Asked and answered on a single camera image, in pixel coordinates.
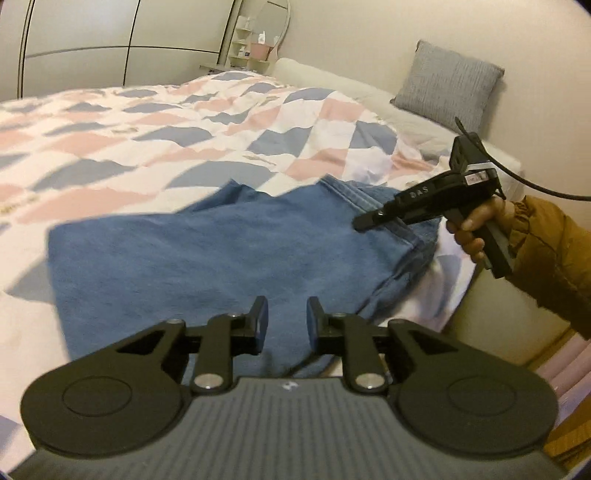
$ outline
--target sleeve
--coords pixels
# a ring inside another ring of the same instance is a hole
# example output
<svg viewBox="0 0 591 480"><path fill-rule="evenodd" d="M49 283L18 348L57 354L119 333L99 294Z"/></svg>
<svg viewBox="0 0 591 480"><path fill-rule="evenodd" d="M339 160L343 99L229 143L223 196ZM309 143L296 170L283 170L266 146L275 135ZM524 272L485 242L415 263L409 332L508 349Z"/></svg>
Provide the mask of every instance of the sleeve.
<svg viewBox="0 0 591 480"><path fill-rule="evenodd" d="M509 245L516 259L507 280L591 338L591 232L553 203L526 196L515 204Z"/></svg>

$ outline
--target hand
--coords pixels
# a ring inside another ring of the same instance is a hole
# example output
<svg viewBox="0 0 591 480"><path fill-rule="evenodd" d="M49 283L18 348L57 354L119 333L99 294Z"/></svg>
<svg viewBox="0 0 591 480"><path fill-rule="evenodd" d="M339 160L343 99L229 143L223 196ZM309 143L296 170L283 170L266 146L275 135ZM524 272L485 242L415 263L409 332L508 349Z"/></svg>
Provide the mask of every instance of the hand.
<svg viewBox="0 0 591 480"><path fill-rule="evenodd" d="M484 260L484 240L472 233L478 230L488 220L496 220L501 230L508 236L515 217L515 205L496 195L471 211L461 225L447 221L447 231L454 234L456 243L477 263Z"/></svg>

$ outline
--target blue denim fabric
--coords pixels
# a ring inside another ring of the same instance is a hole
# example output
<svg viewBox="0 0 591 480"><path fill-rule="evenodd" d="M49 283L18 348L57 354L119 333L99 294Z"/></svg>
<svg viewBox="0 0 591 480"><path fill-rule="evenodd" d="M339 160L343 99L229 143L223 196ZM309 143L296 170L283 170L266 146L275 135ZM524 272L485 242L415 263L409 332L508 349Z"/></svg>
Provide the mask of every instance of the blue denim fabric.
<svg viewBox="0 0 591 480"><path fill-rule="evenodd" d="M202 325L219 313L269 300L260 356L236 375L277 376L310 347L306 300L327 312L375 319L400 301L431 261L437 220L394 221L367 233L353 217L396 192L325 177L270 197L230 182L172 214L119 215L55 227L50 277L73 359L169 318ZM314 375L323 358L300 375Z"/></svg>

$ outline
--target gray pillow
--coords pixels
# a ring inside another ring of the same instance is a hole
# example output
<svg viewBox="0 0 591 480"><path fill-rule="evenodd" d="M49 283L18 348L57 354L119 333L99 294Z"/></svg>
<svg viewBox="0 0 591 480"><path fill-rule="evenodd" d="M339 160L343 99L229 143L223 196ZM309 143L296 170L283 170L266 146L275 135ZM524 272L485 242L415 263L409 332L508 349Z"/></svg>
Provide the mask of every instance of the gray pillow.
<svg viewBox="0 0 591 480"><path fill-rule="evenodd" d="M410 73L391 103L460 133L457 116L467 131L478 132L488 98L504 73L492 63L420 40Z"/></svg>

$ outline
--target black cable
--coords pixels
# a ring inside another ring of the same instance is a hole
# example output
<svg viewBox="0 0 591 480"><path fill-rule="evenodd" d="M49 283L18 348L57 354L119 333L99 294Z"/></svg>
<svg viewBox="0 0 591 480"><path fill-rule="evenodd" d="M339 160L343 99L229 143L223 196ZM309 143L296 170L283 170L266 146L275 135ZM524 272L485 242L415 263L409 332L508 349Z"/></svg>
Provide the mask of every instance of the black cable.
<svg viewBox="0 0 591 480"><path fill-rule="evenodd" d="M468 133L466 132L466 129L464 128L464 126L462 125L462 122L460 122L460 119L458 117L456 117L456 125L460 129L460 132L462 132L462 134L465 135L466 138L470 141L470 143L472 145L474 145L483 155L485 155L486 158L492 164L499 167L502 171L504 171L510 177L513 177L515 180L520 181L523 185L527 185L528 187L530 187L534 190L538 190L539 192L547 193L548 195L552 195L553 197L558 197L558 198L567 199L567 200L578 200L580 202L591 202L591 196L571 195L570 193L557 192L555 190L550 190L545 187L541 187L540 185L537 185L529 180L526 180L523 177L520 177L519 175L517 175L517 173L512 172L507 167L505 167L502 163L500 163L498 160L496 160L492 156L490 156L488 154L488 152L481 145L478 145L476 142L474 142L472 137L470 135L468 135Z"/></svg>

